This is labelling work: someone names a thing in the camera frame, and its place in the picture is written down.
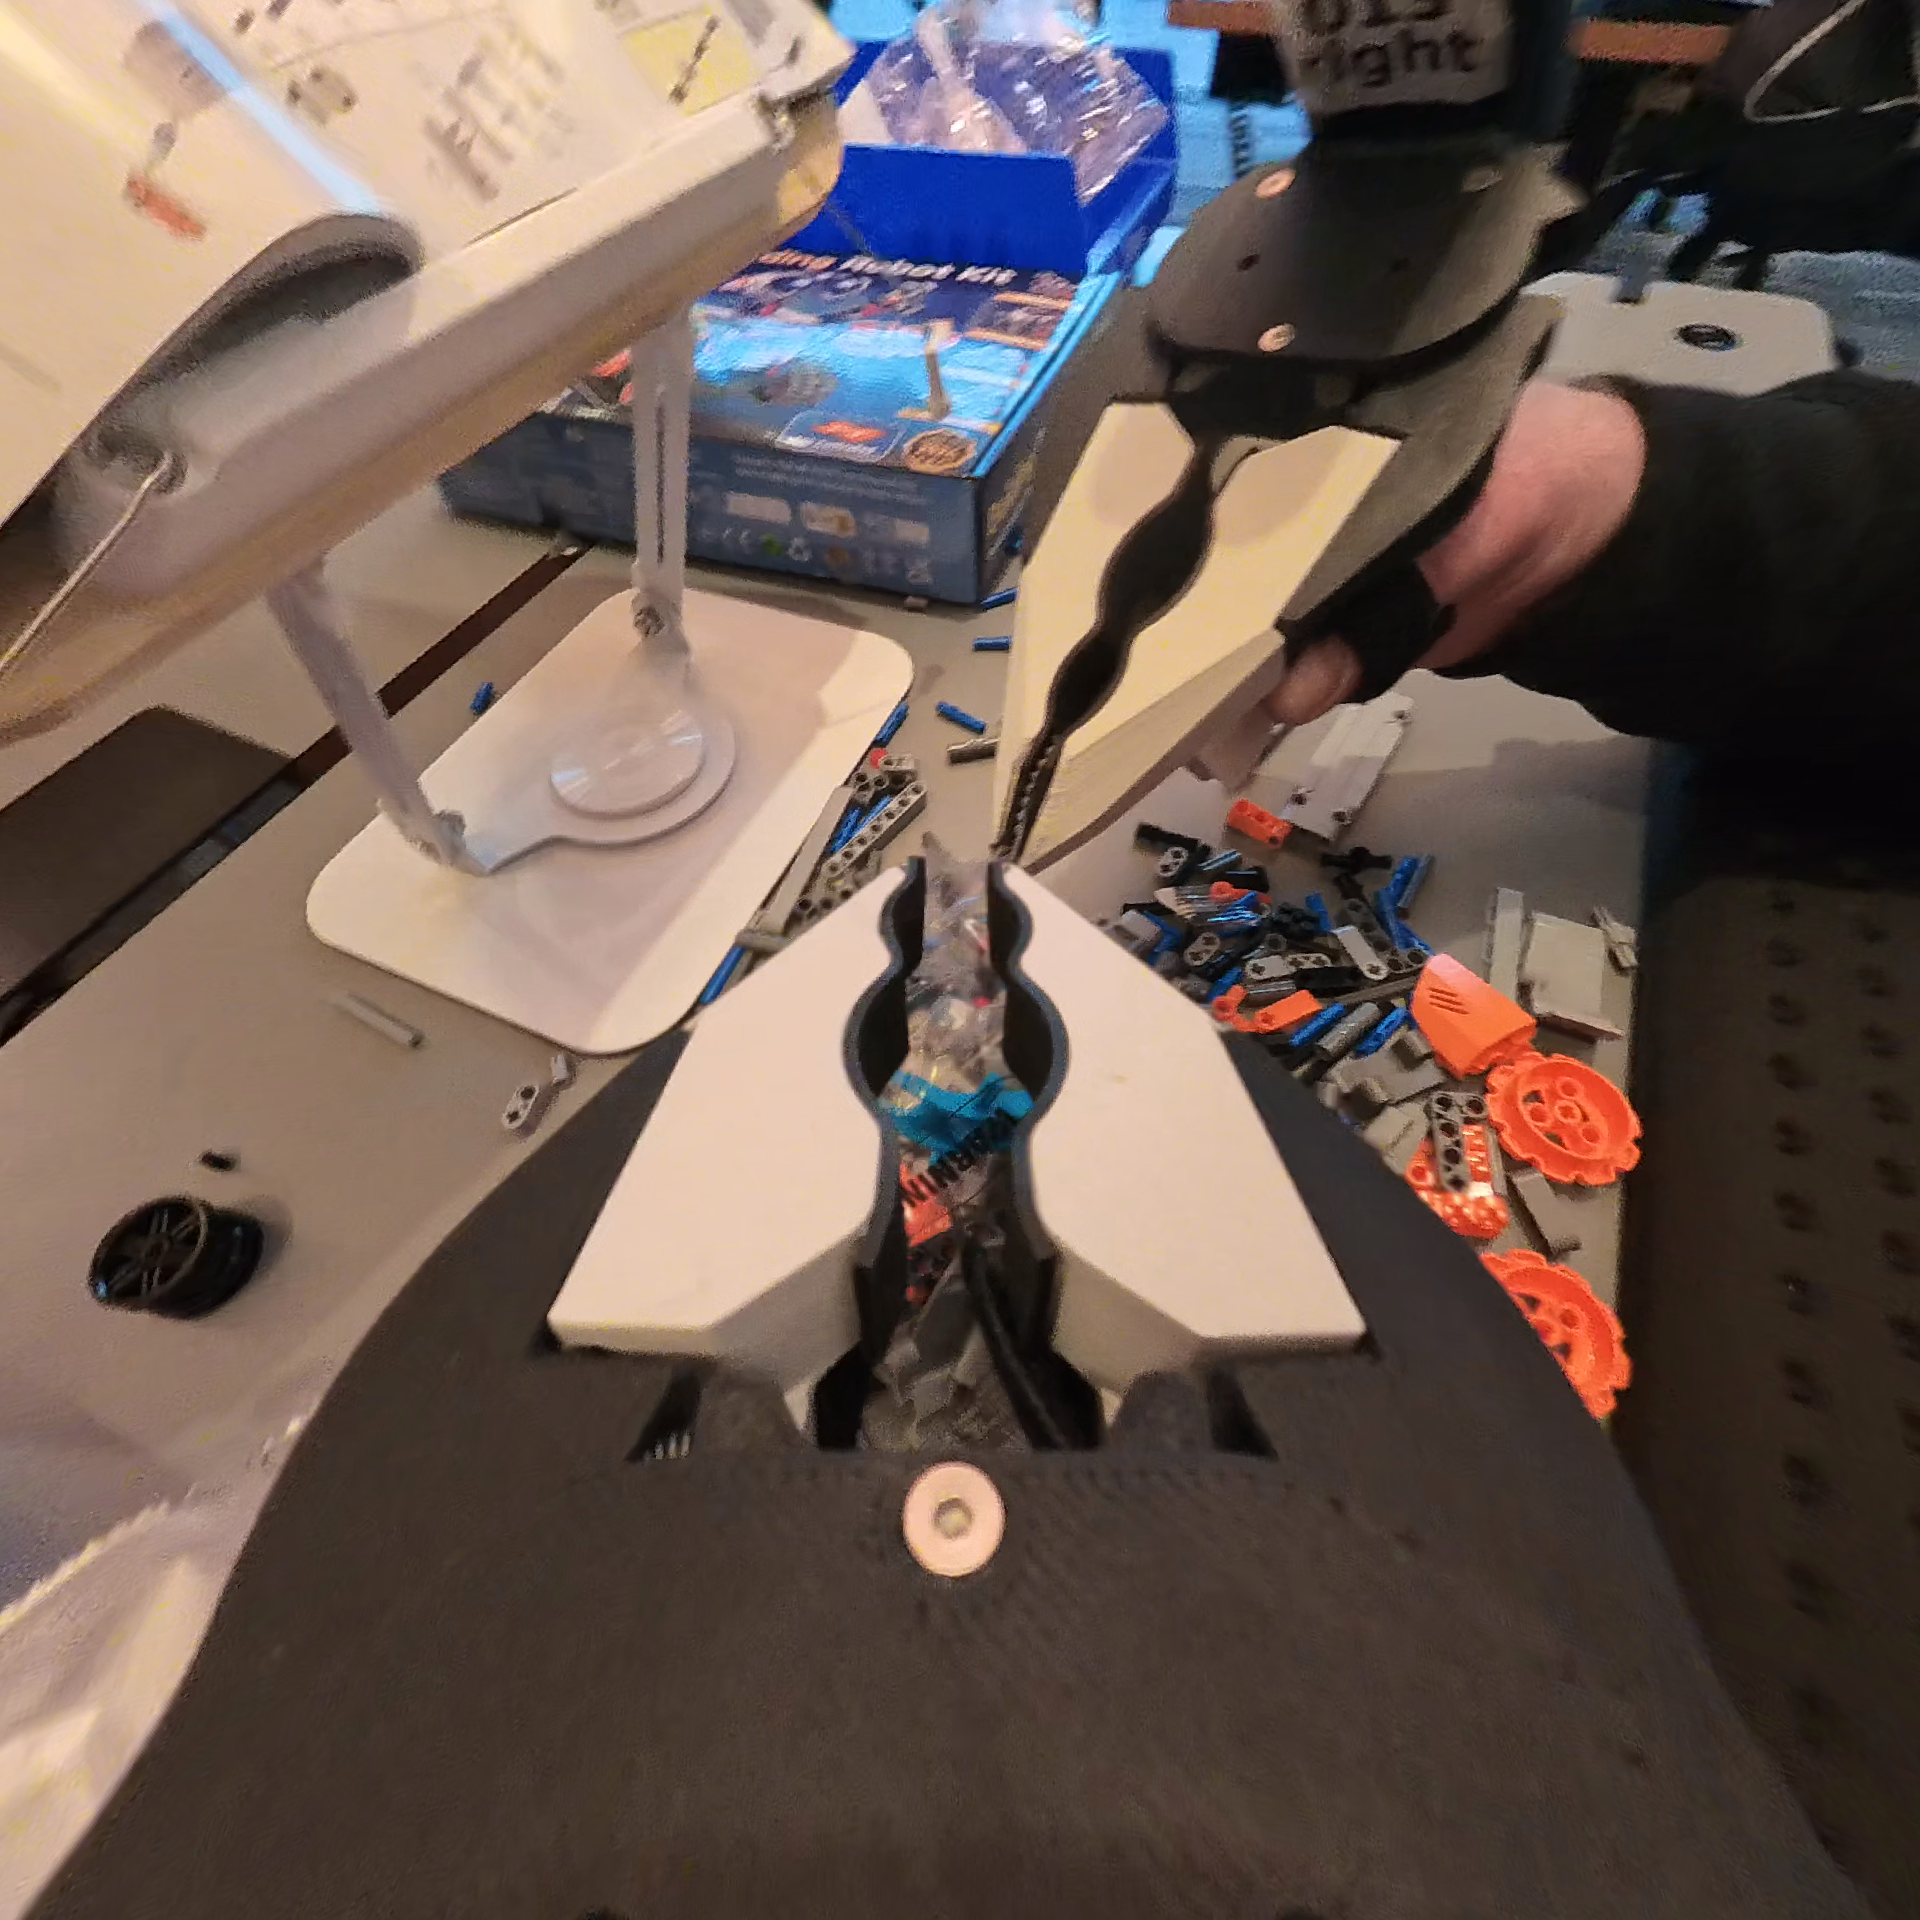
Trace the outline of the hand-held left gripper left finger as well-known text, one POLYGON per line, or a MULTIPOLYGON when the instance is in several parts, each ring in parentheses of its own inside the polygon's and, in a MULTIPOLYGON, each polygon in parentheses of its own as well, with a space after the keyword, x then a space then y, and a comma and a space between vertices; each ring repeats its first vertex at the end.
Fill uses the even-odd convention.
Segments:
POLYGON ((697 1020, 546 1315, 571 1352, 713 1363, 818 1424, 906 1291, 900 1136, 920 865, 883 871, 697 1020))

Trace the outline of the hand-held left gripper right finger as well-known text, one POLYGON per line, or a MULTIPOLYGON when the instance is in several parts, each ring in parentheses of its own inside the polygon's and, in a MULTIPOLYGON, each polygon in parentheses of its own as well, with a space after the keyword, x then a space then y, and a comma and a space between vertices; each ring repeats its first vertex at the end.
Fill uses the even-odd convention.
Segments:
POLYGON ((1008 862, 986 868, 1003 1059, 1030 1106, 982 1320, 1038 1449, 1096 1449, 1147 1378, 1368 1353, 1238 1057, 1209 1017, 1008 862))

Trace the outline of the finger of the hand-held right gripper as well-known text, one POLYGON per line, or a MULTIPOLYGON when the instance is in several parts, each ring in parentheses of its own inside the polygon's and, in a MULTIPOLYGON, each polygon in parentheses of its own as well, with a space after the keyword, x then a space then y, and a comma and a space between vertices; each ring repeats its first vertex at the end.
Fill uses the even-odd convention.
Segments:
POLYGON ((1201 554, 1201 447, 1167 402, 1111 404, 1020 575, 996 757, 998 856, 1050 862, 1069 845, 1078 739, 1201 554))
MULTIPOLYGON (((1131 648, 1115 696, 1069 760, 1073 853, 1277 681, 1281 618, 1400 451, 1389 435, 1323 426, 1284 442, 1195 435, 1202 554, 1131 648)), ((1050 862, 1020 862, 1040 871, 1050 862)))

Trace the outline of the pile of small building pieces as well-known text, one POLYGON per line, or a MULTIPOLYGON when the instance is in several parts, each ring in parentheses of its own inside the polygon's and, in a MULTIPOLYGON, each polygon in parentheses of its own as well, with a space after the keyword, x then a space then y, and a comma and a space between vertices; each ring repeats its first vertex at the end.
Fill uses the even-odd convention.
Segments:
MULTIPOLYGON (((925 858, 928 842, 948 853, 933 833, 917 832, 917 771, 912 757, 865 757, 847 805, 828 807, 820 850, 797 858, 799 878, 786 878, 794 899, 760 910, 713 993, 750 962, 771 960, 820 926, 887 864, 925 858)), ((1405 926, 1404 906, 1427 865, 1358 850, 1331 862, 1318 894, 1281 899, 1267 871, 1250 862, 1248 840, 1230 845, 1145 824, 1134 845, 1154 878, 1096 929, 1216 1027, 1260 1041, 1358 1126, 1456 1235, 1489 1243, 1507 1232, 1507 1182, 1486 1076, 1452 1080, 1411 1026, 1411 986, 1433 951, 1405 926)), ((1014 1061, 1007 988, 1004 1001, 1004 1057, 1033 1111, 1043 1069, 1014 1061)))

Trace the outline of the clear bag of building pieces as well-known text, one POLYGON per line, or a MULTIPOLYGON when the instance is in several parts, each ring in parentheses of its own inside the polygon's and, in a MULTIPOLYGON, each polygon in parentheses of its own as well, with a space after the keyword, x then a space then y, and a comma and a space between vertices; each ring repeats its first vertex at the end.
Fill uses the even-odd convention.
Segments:
POLYGON ((925 946, 906 985, 908 1049, 881 1094, 900 1139, 906 1288, 900 1323, 861 1406, 876 1453, 1025 1453, 965 1281, 996 1256, 1008 1211, 1008 1149, 1032 1094, 1004 1057, 984 868, 925 845, 925 946))

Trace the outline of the person's right forearm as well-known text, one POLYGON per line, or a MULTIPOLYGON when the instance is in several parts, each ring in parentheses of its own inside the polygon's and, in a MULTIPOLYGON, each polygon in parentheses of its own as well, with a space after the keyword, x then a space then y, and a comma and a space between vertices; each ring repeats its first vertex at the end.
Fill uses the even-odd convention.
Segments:
POLYGON ((1704 755, 1915 780, 1915 384, 1834 371, 1759 396, 1621 396, 1645 471, 1565 610, 1571 698, 1704 755))

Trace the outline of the person's right hand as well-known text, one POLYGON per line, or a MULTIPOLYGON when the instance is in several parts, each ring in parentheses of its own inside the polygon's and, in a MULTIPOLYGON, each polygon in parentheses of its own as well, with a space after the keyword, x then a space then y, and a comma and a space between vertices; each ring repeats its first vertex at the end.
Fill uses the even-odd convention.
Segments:
POLYGON ((1675 535, 1645 502, 1648 445, 1629 396, 1531 384, 1476 503, 1419 558, 1416 614, 1440 616, 1411 667, 1519 666, 1616 732, 1685 739, 1646 689, 1665 648, 1675 535))

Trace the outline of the white book stand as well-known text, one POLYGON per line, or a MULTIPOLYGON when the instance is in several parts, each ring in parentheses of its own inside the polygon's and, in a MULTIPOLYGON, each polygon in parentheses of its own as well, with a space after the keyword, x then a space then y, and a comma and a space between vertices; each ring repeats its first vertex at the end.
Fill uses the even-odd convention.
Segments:
POLYGON ((5 517, 5 739, 264 602, 379 815, 308 897, 324 946, 582 1054, 682 1019, 908 666, 841 623, 685 595, 691 311, 827 202, 836 98, 687 200, 630 169, 462 254, 288 278, 122 390, 5 517), (630 351, 637 554, 421 775, 324 565, 630 351))

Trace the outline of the orange curved shell piece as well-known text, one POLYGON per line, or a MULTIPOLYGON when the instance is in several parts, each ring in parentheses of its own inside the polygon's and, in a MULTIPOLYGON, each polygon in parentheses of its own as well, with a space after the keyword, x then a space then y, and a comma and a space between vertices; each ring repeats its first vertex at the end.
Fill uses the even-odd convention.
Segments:
POLYGON ((1534 1050, 1532 1014, 1445 952, 1435 952, 1419 972, 1410 1014, 1452 1080, 1487 1076, 1534 1050))

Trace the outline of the blue plastic bin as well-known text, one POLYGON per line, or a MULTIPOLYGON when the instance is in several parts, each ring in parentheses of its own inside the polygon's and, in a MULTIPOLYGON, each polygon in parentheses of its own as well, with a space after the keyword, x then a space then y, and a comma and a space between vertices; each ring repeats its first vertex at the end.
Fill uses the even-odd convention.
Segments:
POLYGON ((1167 123, 1082 202, 1066 158, 852 143, 828 205, 791 246, 1069 278, 1123 275, 1167 222, 1178 165, 1178 128, 1167 123))

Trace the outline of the orange gear wheel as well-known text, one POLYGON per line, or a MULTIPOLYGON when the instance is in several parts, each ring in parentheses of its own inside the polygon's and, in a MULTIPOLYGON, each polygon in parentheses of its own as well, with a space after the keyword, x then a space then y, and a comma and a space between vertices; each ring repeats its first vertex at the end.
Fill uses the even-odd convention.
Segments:
POLYGON ((1558 1359, 1586 1411, 1605 1424, 1632 1378, 1615 1311, 1571 1267, 1534 1251, 1482 1254, 1480 1264, 1558 1359))
POLYGON ((1643 1121, 1627 1094, 1579 1059, 1527 1053, 1486 1078, 1507 1160, 1562 1186, 1613 1186, 1639 1164, 1643 1121))

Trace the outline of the grey curved panel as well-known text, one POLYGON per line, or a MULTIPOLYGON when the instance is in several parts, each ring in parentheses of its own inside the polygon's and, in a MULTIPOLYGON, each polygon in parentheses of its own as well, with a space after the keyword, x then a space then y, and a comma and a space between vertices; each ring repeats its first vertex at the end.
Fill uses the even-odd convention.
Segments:
POLYGON ((1620 979, 1613 951, 1597 926, 1532 912, 1519 965, 1524 1006, 1534 1024, 1587 1041, 1620 1041, 1620 979))

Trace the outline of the black wheel hub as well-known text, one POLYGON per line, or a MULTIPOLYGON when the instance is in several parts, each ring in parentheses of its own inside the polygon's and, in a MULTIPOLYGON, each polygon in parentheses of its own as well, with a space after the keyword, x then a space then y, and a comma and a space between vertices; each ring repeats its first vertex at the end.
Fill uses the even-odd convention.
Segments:
POLYGON ((228 1306, 257 1273, 267 1232, 256 1214, 167 1196, 122 1214, 92 1254, 87 1293, 103 1307, 174 1322, 228 1306))

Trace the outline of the black perforated edge pad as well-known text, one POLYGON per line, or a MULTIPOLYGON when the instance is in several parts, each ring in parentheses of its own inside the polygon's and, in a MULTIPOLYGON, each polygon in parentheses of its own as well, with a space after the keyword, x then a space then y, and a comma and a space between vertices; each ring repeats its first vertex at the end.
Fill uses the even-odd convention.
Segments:
POLYGON ((1915 1915, 1915 881, 1731 871, 1653 935, 1621 1451, 1815 1833, 1915 1915))

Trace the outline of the instruction booklet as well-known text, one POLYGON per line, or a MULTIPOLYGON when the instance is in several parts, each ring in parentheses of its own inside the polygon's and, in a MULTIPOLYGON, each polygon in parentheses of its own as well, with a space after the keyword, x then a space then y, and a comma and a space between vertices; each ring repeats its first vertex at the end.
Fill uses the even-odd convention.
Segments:
POLYGON ((678 205, 850 65, 818 5, 5 5, 5 517, 259 290, 630 169, 678 205))

